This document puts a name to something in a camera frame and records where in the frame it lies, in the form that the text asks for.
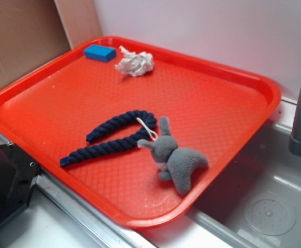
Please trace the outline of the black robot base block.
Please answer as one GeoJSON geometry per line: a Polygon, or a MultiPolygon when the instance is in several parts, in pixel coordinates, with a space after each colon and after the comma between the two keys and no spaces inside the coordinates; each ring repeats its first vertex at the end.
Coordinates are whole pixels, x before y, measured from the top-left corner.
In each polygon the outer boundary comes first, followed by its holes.
{"type": "Polygon", "coordinates": [[[0,145],[0,229],[28,208],[38,171],[18,145],[0,145]]]}

